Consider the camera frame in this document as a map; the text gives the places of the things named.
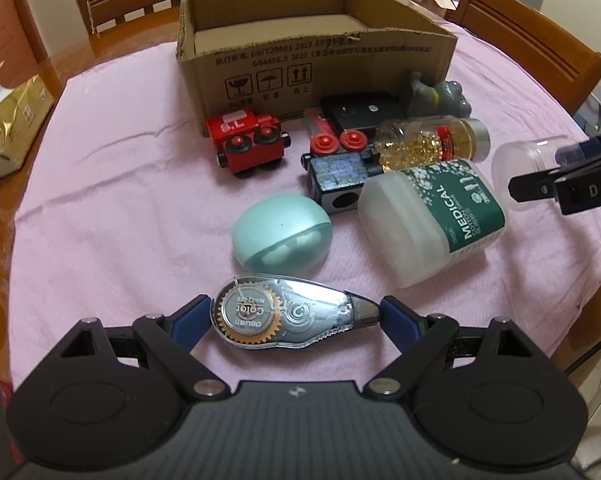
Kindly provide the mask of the clear plastic jar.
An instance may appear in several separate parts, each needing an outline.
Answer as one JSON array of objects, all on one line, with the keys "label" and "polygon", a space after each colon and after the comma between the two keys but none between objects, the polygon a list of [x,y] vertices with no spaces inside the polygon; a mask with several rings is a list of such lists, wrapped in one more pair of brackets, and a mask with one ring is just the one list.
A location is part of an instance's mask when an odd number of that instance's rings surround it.
[{"label": "clear plastic jar", "polygon": [[553,169],[558,166],[555,153],[560,148],[575,144],[569,136],[550,136],[532,141],[507,142],[499,146],[491,157],[493,188],[501,202],[510,211],[525,211],[535,203],[517,203],[509,195],[509,180],[522,174]]}]

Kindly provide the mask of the clear correction tape dispenser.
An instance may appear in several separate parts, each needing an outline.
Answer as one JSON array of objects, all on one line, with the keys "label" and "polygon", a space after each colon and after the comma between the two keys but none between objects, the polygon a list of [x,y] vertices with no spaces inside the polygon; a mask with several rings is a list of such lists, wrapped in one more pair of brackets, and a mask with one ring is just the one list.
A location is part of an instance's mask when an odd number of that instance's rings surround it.
[{"label": "clear correction tape dispenser", "polygon": [[299,350],[326,338],[373,326],[374,301],[332,287],[276,274],[232,278],[212,300],[217,334],[246,350]]}]

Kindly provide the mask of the white medical cotton bottle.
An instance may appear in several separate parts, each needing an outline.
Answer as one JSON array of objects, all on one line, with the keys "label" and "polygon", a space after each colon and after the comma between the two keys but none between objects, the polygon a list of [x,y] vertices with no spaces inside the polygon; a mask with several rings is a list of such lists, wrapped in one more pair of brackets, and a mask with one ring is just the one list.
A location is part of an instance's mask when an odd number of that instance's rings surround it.
[{"label": "white medical cotton bottle", "polygon": [[400,288],[483,252],[506,231],[507,211],[474,162],[452,159],[367,179],[358,216]]}]

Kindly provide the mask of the grey elephant toy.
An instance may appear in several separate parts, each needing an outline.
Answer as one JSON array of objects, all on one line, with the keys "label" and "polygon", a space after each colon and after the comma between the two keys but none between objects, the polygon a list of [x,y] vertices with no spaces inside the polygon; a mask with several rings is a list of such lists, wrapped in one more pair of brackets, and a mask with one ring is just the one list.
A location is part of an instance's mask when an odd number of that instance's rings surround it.
[{"label": "grey elephant toy", "polygon": [[410,76],[410,86],[405,94],[405,112],[409,117],[452,116],[468,118],[471,104],[465,98],[463,87],[455,80],[444,80],[429,86],[421,74]]}]

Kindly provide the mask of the clear bottle of gold capsules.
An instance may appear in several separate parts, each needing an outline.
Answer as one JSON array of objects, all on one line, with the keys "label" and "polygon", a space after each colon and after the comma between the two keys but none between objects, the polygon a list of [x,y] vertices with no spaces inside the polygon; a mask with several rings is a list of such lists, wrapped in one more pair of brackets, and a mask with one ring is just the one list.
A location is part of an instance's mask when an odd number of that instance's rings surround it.
[{"label": "clear bottle of gold capsules", "polygon": [[434,116],[387,120],[376,128],[374,144],[387,172],[453,159],[482,162],[489,155],[491,137],[478,119]]}]

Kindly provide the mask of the mint green earbud case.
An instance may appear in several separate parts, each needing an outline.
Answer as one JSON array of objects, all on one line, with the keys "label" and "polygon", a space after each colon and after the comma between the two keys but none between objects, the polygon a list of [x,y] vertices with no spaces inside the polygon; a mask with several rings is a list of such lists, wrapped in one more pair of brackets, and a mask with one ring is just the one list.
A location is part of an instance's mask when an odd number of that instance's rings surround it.
[{"label": "mint green earbud case", "polygon": [[247,271],[297,274],[329,253],[333,225],[325,210],[299,194],[280,194],[246,209],[232,226],[235,259]]}]

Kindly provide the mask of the red toy train car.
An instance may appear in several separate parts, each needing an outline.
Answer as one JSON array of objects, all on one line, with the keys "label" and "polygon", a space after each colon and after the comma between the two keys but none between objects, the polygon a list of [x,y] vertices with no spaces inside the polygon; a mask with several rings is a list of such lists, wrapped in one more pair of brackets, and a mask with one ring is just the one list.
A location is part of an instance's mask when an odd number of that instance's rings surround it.
[{"label": "red toy train car", "polygon": [[218,165],[239,178],[250,176],[258,168],[278,168],[292,144],[278,118],[254,114],[250,108],[209,117],[205,127]]}]

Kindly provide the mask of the black square device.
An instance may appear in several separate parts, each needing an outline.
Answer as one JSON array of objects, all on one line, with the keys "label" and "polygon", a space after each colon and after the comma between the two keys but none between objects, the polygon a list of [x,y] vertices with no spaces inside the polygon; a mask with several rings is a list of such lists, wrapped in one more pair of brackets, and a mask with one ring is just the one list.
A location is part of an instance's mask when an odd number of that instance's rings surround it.
[{"label": "black square device", "polygon": [[320,107],[338,132],[359,130],[367,136],[375,136],[376,128],[387,120],[407,118],[398,99],[385,91],[323,96]]}]

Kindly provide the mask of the wooden chair right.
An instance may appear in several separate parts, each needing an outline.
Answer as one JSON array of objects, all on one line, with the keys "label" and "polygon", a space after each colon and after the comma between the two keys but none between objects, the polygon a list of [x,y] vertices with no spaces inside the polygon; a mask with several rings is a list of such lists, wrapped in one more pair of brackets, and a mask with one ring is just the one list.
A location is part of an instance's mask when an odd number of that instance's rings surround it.
[{"label": "wooden chair right", "polygon": [[460,0],[448,20],[500,49],[576,114],[601,81],[601,53],[518,0]]}]

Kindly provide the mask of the pink tablecloth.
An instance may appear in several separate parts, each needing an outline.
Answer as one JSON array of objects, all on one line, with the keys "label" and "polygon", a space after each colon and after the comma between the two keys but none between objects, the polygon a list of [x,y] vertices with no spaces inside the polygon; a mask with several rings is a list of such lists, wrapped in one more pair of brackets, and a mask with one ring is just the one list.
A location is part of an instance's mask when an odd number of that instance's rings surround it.
[{"label": "pink tablecloth", "polygon": [[[583,132],[539,84],[486,42],[457,35],[449,76],[492,136]],[[15,215],[9,292],[10,367],[19,385],[80,318],[129,325],[215,296],[236,266],[231,228],[270,196],[303,193],[308,133],[289,122],[285,164],[236,179],[202,136],[174,44],[131,54],[72,78],[58,101]],[[391,282],[355,211],[335,214],[334,238],[314,280],[374,300],[395,295],[461,324],[514,320],[551,355],[601,287],[601,208],[563,217],[549,200],[512,212],[481,254],[408,289]],[[211,330],[195,348],[226,382],[247,378],[366,382],[397,351],[376,327],[305,351],[241,351]]]}]

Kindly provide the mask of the gold foil snack bag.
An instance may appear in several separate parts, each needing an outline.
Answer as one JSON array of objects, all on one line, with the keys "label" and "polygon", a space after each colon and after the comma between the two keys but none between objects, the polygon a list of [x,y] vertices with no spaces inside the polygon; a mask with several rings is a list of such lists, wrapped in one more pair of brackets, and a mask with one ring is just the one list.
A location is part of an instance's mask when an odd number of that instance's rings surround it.
[{"label": "gold foil snack bag", "polygon": [[23,167],[53,104],[38,75],[14,89],[0,84],[0,179]]}]

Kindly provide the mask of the cardboard box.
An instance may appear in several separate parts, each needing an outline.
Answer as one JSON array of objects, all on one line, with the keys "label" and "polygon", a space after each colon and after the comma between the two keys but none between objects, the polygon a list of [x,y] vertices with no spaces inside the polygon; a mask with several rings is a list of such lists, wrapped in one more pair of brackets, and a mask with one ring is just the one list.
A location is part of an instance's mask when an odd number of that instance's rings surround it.
[{"label": "cardboard box", "polygon": [[201,120],[295,118],[325,96],[445,80],[457,37],[409,0],[181,0],[176,57]]}]

